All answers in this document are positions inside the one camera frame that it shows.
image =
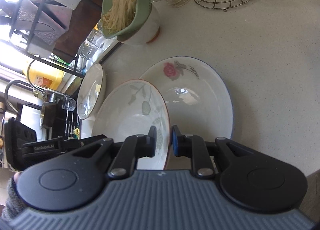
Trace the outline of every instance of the pink rose design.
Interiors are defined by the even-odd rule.
[[[163,72],[169,78],[175,77],[177,75],[177,70],[175,69],[174,65],[169,62],[166,62],[164,64]]]

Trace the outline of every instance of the yellow detergent jug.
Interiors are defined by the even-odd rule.
[[[23,73],[27,75],[30,62],[26,63]],[[29,71],[30,81],[37,86],[57,90],[60,85],[64,72],[57,68],[51,67],[45,63],[35,61],[32,63]]]

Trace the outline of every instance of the person's arm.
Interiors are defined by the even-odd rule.
[[[19,173],[16,173],[8,182],[7,191],[9,196],[5,202],[5,208],[2,210],[1,215],[1,218],[6,222],[13,220],[26,208],[17,193],[16,182],[18,177]]]

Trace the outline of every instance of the gray ribbed panel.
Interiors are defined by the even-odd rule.
[[[216,185],[188,170],[136,171],[112,181],[85,208],[62,214],[27,209],[11,226],[18,230],[307,230],[313,222],[298,210],[261,215],[226,200]]]

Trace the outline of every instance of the speckled white countertop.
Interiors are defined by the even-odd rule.
[[[320,169],[320,0],[252,0],[227,12],[193,1],[155,6],[160,36],[123,45],[104,63],[107,94],[160,60],[196,57],[229,89],[233,140],[306,175]]]

